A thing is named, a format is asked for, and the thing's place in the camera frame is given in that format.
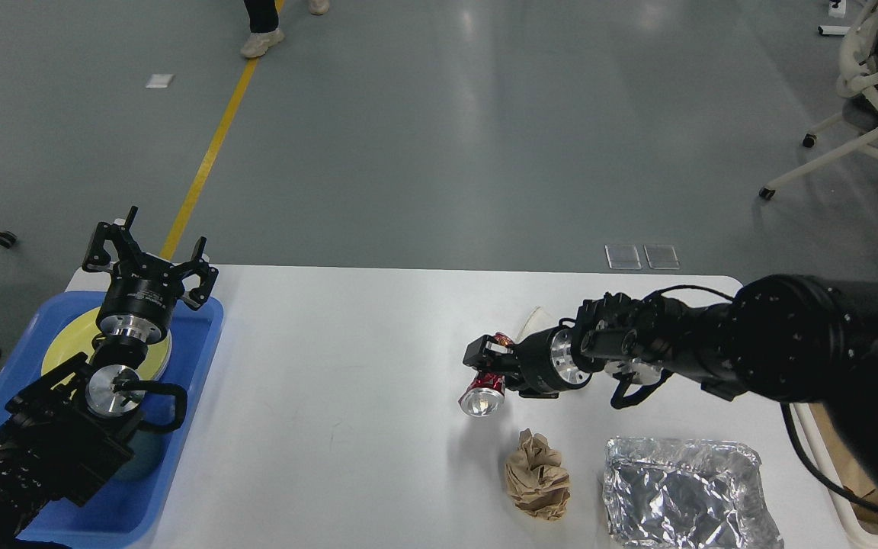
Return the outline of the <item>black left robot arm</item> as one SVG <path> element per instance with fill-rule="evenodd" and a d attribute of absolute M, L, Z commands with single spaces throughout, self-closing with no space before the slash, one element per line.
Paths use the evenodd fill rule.
<path fill-rule="evenodd" d="M 137 208 L 119 223 L 97 223 L 81 268 L 104 272 L 107 291 L 95 315 L 100 344 L 76 352 L 18 390 L 0 425 L 0 548 L 52 502 L 83 507 L 136 458 L 139 433 L 170 435 L 184 427 L 189 392 L 143 377 L 140 365 L 164 341 L 175 310 L 196 312 L 210 301 L 219 270 L 208 240 L 195 241 L 175 263 L 146 252 L 132 234 Z"/>

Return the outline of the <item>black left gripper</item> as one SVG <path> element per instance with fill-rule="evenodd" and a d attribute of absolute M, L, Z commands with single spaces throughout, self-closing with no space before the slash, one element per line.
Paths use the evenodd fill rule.
<path fill-rule="evenodd" d="M 86 272 L 108 272 L 111 285 L 95 325 L 105 335 L 132 337 L 154 345 L 168 336 L 177 301 L 188 309 L 206 305 L 219 270 L 205 255 L 200 236 L 191 257 L 168 271 L 143 270 L 143 251 L 131 233 L 139 208 L 133 205 L 119 223 L 98 222 L 82 261 Z"/>

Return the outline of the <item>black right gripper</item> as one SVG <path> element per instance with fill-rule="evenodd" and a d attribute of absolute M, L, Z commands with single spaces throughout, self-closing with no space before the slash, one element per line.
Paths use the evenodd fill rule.
<path fill-rule="evenodd" d="M 482 335 L 469 343 L 461 364 L 483 374 L 518 377 L 517 396 L 556 400 L 566 390 L 588 386 L 572 354 L 572 328 L 557 326 L 515 343 L 505 335 Z"/>

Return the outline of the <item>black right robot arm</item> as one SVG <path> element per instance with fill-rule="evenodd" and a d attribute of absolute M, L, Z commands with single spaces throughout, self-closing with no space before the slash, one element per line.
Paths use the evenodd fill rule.
<path fill-rule="evenodd" d="M 482 335 L 463 363 L 492 389 L 554 399 L 608 364 L 658 368 L 734 400 L 753 393 L 783 406 L 819 403 L 878 487 L 878 282 L 775 274 L 696 308 L 670 289 L 607 293 L 519 342 Z"/>

